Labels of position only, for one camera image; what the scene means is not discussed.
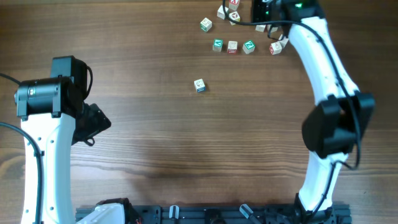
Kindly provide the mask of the blue edged wooden block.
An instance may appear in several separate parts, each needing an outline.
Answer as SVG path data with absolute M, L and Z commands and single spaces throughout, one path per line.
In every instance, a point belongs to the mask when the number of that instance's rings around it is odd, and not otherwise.
M 195 86 L 197 93 L 206 90 L 206 85 L 205 85 L 205 82 L 203 81 L 203 79 L 195 80 L 194 86 Z

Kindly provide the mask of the cream wooden block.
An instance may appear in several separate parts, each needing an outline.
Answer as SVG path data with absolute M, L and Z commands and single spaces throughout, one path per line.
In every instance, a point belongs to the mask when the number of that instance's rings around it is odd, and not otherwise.
M 256 31 L 258 31 L 258 32 L 264 32 L 265 31 L 265 29 L 266 29 L 266 25 L 257 25 L 256 26 Z

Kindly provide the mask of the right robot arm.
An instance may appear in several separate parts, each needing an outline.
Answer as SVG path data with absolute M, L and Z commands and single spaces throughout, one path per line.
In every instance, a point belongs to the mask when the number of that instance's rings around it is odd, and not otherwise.
M 332 195 L 342 167 L 355 170 L 375 101 L 347 74 L 318 1 L 253 1 L 251 21 L 282 28 L 307 72 L 315 107 L 302 124 L 307 173 L 292 206 L 294 223 L 342 222 Z

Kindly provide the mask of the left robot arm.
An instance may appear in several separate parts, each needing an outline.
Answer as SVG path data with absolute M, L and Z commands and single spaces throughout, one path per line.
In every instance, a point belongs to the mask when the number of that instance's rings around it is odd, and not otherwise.
M 22 223 L 74 223 L 71 147 L 92 146 L 111 127 L 96 104 L 87 104 L 93 73 L 74 56 L 55 57 L 50 77 L 19 84 L 14 99 L 25 133 Z

